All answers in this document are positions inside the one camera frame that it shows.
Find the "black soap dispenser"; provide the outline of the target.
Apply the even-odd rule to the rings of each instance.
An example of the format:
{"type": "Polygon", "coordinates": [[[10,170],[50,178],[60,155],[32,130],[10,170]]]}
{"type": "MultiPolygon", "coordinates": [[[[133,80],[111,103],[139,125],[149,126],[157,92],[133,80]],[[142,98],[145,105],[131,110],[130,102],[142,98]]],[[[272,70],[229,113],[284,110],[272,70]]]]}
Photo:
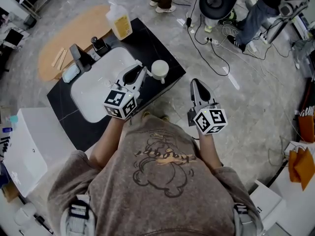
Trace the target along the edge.
{"type": "Polygon", "coordinates": [[[94,48],[94,51],[100,56],[107,54],[111,48],[108,46],[102,38],[97,38],[96,36],[91,38],[91,43],[94,48]]]}

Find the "light wooden stick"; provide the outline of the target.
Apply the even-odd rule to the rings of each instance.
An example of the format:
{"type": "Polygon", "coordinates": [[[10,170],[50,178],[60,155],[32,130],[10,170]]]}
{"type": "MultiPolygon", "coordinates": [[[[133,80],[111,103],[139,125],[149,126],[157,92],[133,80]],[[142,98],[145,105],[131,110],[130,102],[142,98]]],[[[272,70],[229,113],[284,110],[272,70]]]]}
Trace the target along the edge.
{"type": "Polygon", "coordinates": [[[63,51],[64,51],[64,48],[61,48],[61,49],[58,51],[58,53],[56,54],[56,56],[55,56],[55,58],[54,58],[54,60],[53,60],[53,62],[52,62],[52,64],[51,64],[52,67],[55,67],[55,65],[56,65],[57,61],[59,60],[59,58],[61,57],[63,51]]]}
{"type": "Polygon", "coordinates": [[[59,59],[59,63],[58,63],[58,66],[57,66],[58,70],[61,70],[66,54],[67,54],[67,50],[64,49],[62,54],[61,54],[61,57],[59,59]]]}

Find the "white cup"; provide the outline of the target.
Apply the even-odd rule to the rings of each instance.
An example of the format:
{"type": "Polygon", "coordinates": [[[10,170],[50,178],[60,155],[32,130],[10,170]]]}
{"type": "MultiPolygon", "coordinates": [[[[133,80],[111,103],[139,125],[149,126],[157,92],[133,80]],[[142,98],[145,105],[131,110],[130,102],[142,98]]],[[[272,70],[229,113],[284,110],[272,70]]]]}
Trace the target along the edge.
{"type": "Polygon", "coordinates": [[[165,84],[165,78],[169,71],[169,65],[164,60],[156,60],[151,66],[152,77],[162,84],[165,84]]]}

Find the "oval wooden board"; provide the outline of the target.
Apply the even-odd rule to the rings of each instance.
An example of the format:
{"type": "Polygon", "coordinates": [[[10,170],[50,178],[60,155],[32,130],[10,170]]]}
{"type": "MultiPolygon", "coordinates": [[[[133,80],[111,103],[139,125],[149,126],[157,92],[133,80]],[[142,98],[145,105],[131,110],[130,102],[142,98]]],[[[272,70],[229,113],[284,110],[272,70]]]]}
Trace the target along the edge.
{"type": "Polygon", "coordinates": [[[92,37],[102,38],[111,30],[105,16],[109,9],[108,5],[89,8],[70,21],[45,44],[39,53],[37,63],[38,75],[42,81],[60,79],[63,71],[74,62],[70,46],[76,44],[82,50],[88,51],[92,48],[92,37]],[[67,54],[61,70],[58,70],[59,60],[55,67],[52,67],[51,64],[61,48],[66,49],[67,54]]]}

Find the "black waste bin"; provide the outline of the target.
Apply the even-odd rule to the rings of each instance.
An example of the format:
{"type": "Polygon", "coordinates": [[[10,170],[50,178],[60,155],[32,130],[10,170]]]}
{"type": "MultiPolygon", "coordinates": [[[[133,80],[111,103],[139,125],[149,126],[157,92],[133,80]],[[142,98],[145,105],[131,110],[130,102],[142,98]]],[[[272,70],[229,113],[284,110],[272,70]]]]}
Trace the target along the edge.
{"type": "Polygon", "coordinates": [[[37,20],[36,20],[36,18],[34,18],[32,15],[29,15],[29,16],[24,20],[24,25],[27,26],[28,28],[33,28],[36,23],[37,23],[37,20]]]}

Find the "person's brown printed shirt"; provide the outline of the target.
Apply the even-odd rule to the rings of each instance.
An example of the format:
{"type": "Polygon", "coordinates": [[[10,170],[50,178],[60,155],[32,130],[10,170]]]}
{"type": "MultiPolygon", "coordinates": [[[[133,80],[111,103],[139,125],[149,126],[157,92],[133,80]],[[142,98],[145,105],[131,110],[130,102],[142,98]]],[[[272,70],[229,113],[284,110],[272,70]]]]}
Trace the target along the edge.
{"type": "Polygon", "coordinates": [[[82,151],[47,198],[57,236],[259,236],[263,225],[237,173],[210,170],[199,142],[153,115],[121,134],[107,165],[82,151]]]}

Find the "black vanity cabinet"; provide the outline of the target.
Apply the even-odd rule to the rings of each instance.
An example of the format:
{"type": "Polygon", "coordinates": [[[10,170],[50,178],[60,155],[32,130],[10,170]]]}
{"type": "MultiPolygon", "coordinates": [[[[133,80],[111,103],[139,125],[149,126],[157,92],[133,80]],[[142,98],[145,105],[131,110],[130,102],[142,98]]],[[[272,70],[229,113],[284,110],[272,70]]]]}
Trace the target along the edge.
{"type": "MultiPolygon", "coordinates": [[[[112,48],[125,47],[134,58],[140,60],[148,68],[158,59],[166,61],[169,65],[169,72],[164,84],[151,77],[145,79],[140,90],[140,104],[133,112],[137,114],[170,90],[186,72],[140,19],[132,20],[131,26],[133,33],[123,41],[119,41],[113,33],[110,33],[105,37],[105,42],[112,48]]],[[[97,123],[89,123],[85,120],[70,96],[70,89],[74,82],[75,80],[67,84],[63,80],[59,80],[49,91],[47,98],[74,147],[77,150],[86,151],[99,140],[110,117],[104,117],[97,123]]]]}

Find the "person's right forearm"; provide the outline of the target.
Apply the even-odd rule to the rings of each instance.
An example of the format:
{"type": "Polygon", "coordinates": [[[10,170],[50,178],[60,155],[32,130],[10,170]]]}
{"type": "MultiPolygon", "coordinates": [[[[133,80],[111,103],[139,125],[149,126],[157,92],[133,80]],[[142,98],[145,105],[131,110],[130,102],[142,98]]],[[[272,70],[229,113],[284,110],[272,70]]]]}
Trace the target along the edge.
{"type": "Polygon", "coordinates": [[[199,146],[200,155],[203,162],[207,165],[210,170],[214,170],[222,167],[222,163],[217,154],[214,139],[212,135],[204,135],[200,131],[199,135],[199,146]]]}

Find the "black faucet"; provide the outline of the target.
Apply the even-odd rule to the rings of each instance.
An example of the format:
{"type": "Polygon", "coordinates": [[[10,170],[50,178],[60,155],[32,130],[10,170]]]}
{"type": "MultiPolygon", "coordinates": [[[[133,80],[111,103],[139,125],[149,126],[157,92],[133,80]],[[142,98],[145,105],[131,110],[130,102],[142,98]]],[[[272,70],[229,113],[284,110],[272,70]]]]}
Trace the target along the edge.
{"type": "Polygon", "coordinates": [[[73,60],[76,66],[80,69],[80,71],[81,72],[90,71],[92,65],[95,63],[95,60],[76,44],[70,46],[69,49],[73,57],[73,60]]]}

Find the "orange paper bag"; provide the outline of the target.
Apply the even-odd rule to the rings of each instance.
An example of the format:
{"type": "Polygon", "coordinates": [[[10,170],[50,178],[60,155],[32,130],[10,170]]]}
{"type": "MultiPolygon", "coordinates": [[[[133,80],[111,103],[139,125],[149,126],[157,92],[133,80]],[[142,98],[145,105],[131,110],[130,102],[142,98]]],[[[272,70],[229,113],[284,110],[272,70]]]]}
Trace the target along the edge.
{"type": "Polygon", "coordinates": [[[305,142],[314,143],[315,142],[315,122],[314,116],[299,116],[299,128],[301,132],[301,137],[305,142]]]}
{"type": "Polygon", "coordinates": [[[304,191],[315,174],[315,162],[308,147],[289,152],[288,171],[290,181],[300,183],[304,191]]]}

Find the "white cardboard box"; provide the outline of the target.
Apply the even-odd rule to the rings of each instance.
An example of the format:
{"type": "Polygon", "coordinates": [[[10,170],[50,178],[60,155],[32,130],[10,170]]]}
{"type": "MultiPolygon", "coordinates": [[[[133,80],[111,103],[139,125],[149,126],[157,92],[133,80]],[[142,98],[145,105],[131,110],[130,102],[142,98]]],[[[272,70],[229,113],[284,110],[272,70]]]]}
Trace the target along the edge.
{"type": "Polygon", "coordinates": [[[285,204],[285,201],[277,193],[272,191],[259,180],[255,180],[256,189],[250,194],[250,198],[254,203],[261,220],[266,220],[272,216],[278,206],[285,204]]]}

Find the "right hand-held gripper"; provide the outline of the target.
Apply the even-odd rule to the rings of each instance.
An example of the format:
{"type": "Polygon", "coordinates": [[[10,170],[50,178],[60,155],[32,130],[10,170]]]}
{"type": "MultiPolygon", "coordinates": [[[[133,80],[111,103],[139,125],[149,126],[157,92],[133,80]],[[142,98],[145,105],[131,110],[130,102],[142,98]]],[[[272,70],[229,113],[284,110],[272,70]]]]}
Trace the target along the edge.
{"type": "Polygon", "coordinates": [[[225,110],[216,102],[213,91],[203,81],[192,79],[190,98],[194,107],[187,113],[189,126],[195,125],[203,135],[210,135],[221,132],[228,125],[225,110]]]}

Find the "white sink basin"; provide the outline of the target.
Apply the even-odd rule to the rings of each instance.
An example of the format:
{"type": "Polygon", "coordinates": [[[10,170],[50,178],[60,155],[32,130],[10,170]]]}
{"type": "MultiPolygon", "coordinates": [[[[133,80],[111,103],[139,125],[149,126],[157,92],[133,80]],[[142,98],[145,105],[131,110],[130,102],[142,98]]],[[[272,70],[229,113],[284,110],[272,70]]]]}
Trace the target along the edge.
{"type": "Polygon", "coordinates": [[[116,47],[75,80],[71,97],[86,121],[97,123],[107,115],[103,103],[110,86],[120,72],[134,64],[136,60],[126,48],[116,47]]]}

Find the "yellow liquid pump bottle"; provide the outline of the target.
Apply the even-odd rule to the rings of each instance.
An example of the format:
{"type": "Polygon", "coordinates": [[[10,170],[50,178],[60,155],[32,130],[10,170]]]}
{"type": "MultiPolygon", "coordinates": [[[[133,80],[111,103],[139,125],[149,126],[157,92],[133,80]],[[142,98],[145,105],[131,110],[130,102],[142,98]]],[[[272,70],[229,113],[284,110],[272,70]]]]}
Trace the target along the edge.
{"type": "Polygon", "coordinates": [[[106,19],[115,34],[121,41],[132,34],[132,26],[128,11],[118,5],[116,0],[108,0],[110,5],[109,11],[106,13],[106,19]]]}

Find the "white flat strip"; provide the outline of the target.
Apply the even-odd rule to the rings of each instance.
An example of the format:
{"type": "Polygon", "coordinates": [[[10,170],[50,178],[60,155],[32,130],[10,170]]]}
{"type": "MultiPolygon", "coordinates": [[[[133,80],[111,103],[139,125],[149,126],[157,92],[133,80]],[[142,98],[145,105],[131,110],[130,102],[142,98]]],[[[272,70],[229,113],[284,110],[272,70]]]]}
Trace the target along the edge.
{"type": "Polygon", "coordinates": [[[227,67],[223,67],[223,70],[225,71],[225,73],[227,74],[227,77],[229,78],[230,82],[233,84],[233,86],[235,87],[236,90],[240,90],[240,86],[237,83],[237,81],[235,80],[235,78],[233,77],[233,75],[229,72],[229,69],[227,67]]]}

